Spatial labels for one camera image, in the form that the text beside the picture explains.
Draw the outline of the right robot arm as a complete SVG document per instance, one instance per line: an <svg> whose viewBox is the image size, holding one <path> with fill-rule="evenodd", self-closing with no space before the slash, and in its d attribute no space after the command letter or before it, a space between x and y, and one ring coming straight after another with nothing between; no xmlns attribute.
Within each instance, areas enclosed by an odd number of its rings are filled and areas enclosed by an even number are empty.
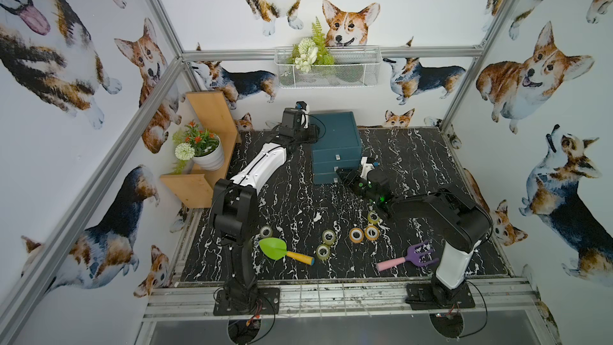
<svg viewBox="0 0 613 345"><path fill-rule="evenodd" d="M459 301L466 287L465 273L474 250L492 235L493 220L470 196L453 184L416 196L394 196L381 169L337 169L340 181L371 204L382 218L401 220L429 217L442 223L444 249L428 292L440 307Z"/></svg>

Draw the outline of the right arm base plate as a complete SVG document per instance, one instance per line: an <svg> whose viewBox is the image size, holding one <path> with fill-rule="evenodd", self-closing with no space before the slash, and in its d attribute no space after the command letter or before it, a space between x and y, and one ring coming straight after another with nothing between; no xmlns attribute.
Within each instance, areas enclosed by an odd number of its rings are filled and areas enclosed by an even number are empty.
<svg viewBox="0 0 613 345"><path fill-rule="evenodd" d="M405 302L414 311L476 307L466 281L455 289L448 289L445 285L436 282L407 284L405 290L407 292Z"/></svg>

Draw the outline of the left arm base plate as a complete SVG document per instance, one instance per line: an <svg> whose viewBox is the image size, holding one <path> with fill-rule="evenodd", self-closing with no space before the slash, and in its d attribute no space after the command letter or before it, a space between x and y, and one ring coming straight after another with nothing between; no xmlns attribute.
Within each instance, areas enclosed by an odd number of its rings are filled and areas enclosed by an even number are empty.
<svg viewBox="0 0 613 345"><path fill-rule="evenodd" d="M276 315L279 313L280 289L254 287L250 291L220 288L214 297L214 316Z"/></svg>

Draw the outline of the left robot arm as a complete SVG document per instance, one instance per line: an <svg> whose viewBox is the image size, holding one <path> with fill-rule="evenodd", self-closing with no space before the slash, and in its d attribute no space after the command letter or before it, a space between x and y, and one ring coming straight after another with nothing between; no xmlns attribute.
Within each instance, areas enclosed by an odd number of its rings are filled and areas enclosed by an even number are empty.
<svg viewBox="0 0 613 345"><path fill-rule="evenodd" d="M223 285L226 300L248 304L257 297L257 281L249 259L260 219L258 194L296 148L317 140L319 126L310 122L308 104L297 102L284 110L281 123L273 128L255 158L232 179L215 184L209 220L229 260L228 279Z"/></svg>

